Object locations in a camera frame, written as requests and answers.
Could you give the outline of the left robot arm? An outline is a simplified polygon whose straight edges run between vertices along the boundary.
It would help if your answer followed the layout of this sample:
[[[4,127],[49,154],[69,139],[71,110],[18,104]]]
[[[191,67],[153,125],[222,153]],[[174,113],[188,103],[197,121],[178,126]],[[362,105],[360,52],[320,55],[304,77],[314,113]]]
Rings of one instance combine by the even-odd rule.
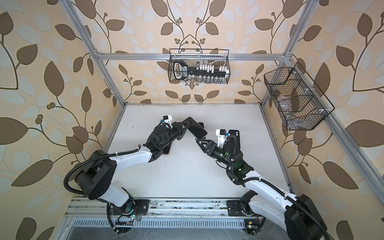
[[[173,123],[162,120],[143,146],[113,154],[96,153],[94,157],[74,167],[67,173],[64,187],[90,200],[103,201],[118,208],[125,207],[133,197],[124,188],[112,184],[115,173],[157,160],[173,141],[184,137],[190,125],[191,122],[187,120]]]

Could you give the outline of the black phone case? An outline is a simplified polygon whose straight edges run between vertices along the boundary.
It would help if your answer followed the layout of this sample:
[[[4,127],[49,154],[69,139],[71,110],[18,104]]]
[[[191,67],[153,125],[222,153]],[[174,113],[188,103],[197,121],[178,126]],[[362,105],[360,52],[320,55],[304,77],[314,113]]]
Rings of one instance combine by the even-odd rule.
[[[229,130],[229,135],[230,136],[235,136],[237,139],[240,138],[240,131],[238,130]]]

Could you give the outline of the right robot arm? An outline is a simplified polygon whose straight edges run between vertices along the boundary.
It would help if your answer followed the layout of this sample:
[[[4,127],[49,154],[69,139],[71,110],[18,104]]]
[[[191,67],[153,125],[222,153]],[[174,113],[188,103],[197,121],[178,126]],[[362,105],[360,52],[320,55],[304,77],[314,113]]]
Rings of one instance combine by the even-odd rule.
[[[287,192],[262,177],[243,159],[236,135],[226,137],[223,147],[212,140],[197,140],[201,150],[226,165],[231,182],[248,189],[245,215],[259,214],[287,232],[291,240],[329,240],[327,226],[313,201],[306,195]]]

